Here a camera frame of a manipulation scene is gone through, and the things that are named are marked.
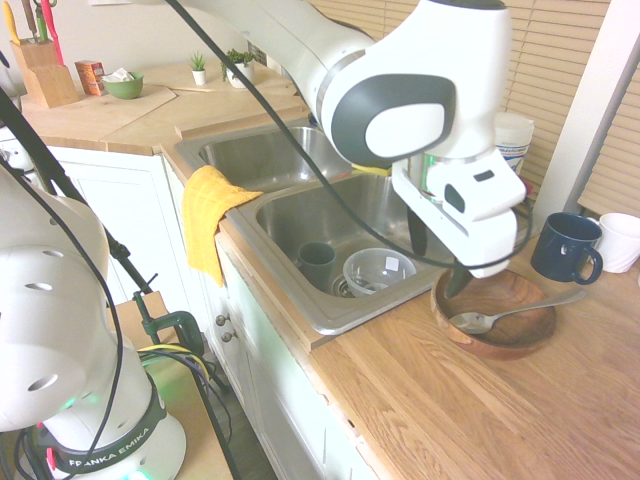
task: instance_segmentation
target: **green indicator light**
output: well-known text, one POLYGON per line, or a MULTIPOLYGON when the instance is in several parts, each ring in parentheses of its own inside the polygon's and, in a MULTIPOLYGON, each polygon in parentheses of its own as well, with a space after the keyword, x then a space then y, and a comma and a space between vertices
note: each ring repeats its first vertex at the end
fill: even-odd
POLYGON ((144 473, 140 471, 135 471, 135 472, 131 472, 126 477, 122 477, 121 480, 151 480, 151 479, 147 477, 144 473))

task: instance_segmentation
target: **knife handle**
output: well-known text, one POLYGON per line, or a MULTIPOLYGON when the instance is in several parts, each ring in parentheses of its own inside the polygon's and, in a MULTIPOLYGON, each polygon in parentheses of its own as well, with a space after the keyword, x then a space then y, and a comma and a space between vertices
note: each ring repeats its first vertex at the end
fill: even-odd
POLYGON ((11 35, 11 41, 16 45, 20 45, 20 38, 18 37, 18 32, 16 31, 16 20, 13 18, 13 11, 11 10, 11 5, 6 0, 2 2, 2 13, 4 13, 4 21, 7 24, 7 28, 9 29, 9 35, 11 35))
POLYGON ((24 9, 25 17, 27 17, 27 25, 29 25, 29 30, 31 30, 33 38, 38 38, 38 27, 36 27, 36 21, 33 18, 33 10, 31 10, 31 0, 22 0, 22 8, 24 9))
POLYGON ((64 60, 62 59, 62 51, 60 50, 60 42, 58 41, 58 32, 56 32, 56 27, 53 24, 53 12, 51 11, 51 4, 49 3, 49 0, 42 0, 40 5, 42 6, 42 15, 44 16, 44 21, 47 23, 49 33, 51 34, 51 38, 53 38, 53 43, 56 47, 58 62, 60 63, 60 65, 64 65, 64 60))
POLYGON ((40 41, 48 41, 49 35, 47 34, 47 22, 44 21, 44 15, 42 14, 42 8, 40 7, 36 7, 36 23, 38 24, 38 31, 40 32, 40 41))

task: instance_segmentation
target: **butcher block countertop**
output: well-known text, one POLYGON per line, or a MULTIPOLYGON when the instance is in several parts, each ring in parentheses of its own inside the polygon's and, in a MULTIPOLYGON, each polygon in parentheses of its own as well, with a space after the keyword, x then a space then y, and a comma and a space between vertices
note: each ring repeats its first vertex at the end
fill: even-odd
MULTIPOLYGON (((198 89, 182 67, 149 69, 140 97, 133 100, 81 95, 78 102, 46 108, 25 96, 23 114, 49 146, 138 155, 153 155, 160 145, 194 135, 271 123, 246 89, 222 82, 219 68, 208 71, 208 83, 198 89)), ((309 111, 290 80, 259 64, 256 76, 258 90, 283 119, 306 118, 309 111)))
MULTIPOLYGON (((640 478, 640 262, 603 273, 586 299, 556 307, 549 343, 520 360, 483 360, 454 345, 430 292, 308 352, 285 293, 228 220, 221 230, 250 290, 318 392, 353 425, 380 478, 640 478)), ((548 295, 571 288, 531 268, 535 241, 509 268, 548 295)))

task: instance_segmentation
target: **white wall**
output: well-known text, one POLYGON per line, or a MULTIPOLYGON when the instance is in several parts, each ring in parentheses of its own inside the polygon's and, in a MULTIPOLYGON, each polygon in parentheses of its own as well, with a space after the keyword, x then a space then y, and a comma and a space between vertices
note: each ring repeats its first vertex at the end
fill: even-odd
MULTIPOLYGON (((8 2, 16 19, 18 36, 30 37, 22 2, 8 2)), ((246 40, 221 21, 196 10, 190 13, 224 51, 246 49, 246 40)), ((87 0, 58 0, 53 16, 65 64, 74 78, 77 73, 73 62, 78 60, 100 61, 105 71, 111 72, 120 67, 135 70, 186 62, 195 50, 207 57, 213 56, 168 5, 91 7, 87 0)), ((9 39, 2 22, 0 50, 12 65, 9 71, 12 80, 21 82, 22 75, 15 64, 9 39)))

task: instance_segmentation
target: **small box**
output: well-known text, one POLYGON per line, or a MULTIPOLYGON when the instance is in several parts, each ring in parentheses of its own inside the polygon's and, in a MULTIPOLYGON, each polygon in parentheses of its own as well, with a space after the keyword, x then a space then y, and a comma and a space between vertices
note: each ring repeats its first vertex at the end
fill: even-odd
POLYGON ((78 76, 82 82, 82 88, 87 95, 102 96, 107 92, 104 89, 102 83, 102 77, 104 76, 104 68, 102 68, 101 62, 94 62, 91 60, 82 60, 75 62, 76 70, 78 70, 78 76))

